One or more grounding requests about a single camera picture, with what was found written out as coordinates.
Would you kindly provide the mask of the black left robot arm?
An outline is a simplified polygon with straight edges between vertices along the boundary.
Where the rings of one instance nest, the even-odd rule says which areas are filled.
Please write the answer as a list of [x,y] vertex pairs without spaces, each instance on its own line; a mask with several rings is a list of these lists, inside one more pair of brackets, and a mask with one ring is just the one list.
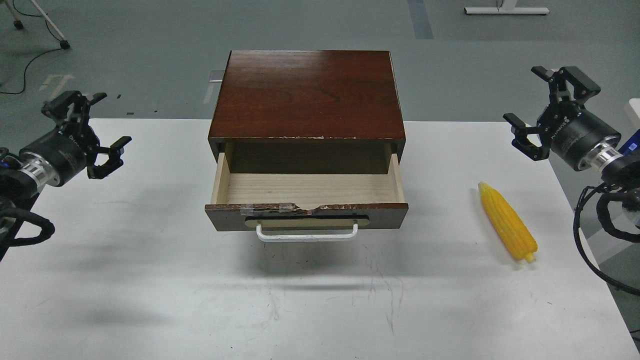
[[54,128],[12,153],[1,148],[1,255],[10,248],[32,246],[50,239],[55,226],[32,212],[46,186],[61,187],[81,171],[90,179],[103,179],[123,166],[121,158],[130,136],[102,146],[89,125],[90,109],[106,98],[98,92],[87,98],[78,90],[64,91],[43,103],[41,112]]

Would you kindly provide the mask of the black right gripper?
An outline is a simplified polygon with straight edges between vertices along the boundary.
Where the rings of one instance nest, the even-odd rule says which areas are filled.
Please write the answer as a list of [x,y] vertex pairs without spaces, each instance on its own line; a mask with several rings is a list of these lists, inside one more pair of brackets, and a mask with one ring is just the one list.
[[[558,70],[533,66],[531,72],[547,82],[551,107],[572,104],[583,109],[590,98],[601,93],[601,87],[576,66]],[[537,119],[537,126],[532,127],[512,112],[502,118],[514,134],[511,145],[532,161],[547,160],[553,152],[576,172],[592,167],[601,173],[622,158],[622,153],[615,149],[621,134],[592,112],[553,114],[548,106]],[[541,146],[530,141],[530,135],[538,135]]]

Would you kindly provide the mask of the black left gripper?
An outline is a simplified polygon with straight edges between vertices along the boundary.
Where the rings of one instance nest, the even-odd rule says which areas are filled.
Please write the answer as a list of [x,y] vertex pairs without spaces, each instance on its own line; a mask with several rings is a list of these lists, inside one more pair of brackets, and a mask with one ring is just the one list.
[[[94,146],[89,112],[105,98],[105,92],[89,99],[78,90],[68,90],[42,104],[41,113],[54,121],[55,129],[19,152],[19,171],[34,181],[35,187],[64,186],[86,167],[89,179],[102,180],[123,166],[121,156],[131,136],[122,136],[109,147]],[[107,160],[96,165],[99,154],[107,155]]]

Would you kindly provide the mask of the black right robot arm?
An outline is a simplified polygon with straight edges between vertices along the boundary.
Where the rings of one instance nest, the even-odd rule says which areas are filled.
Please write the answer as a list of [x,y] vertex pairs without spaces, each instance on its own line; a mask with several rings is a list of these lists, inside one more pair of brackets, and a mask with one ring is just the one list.
[[512,112],[503,115],[514,134],[512,146],[533,161],[555,153],[576,172],[593,168],[606,185],[637,190],[638,153],[617,150],[621,134],[585,107],[601,87],[576,66],[533,66],[531,71],[548,85],[549,103],[535,126]]

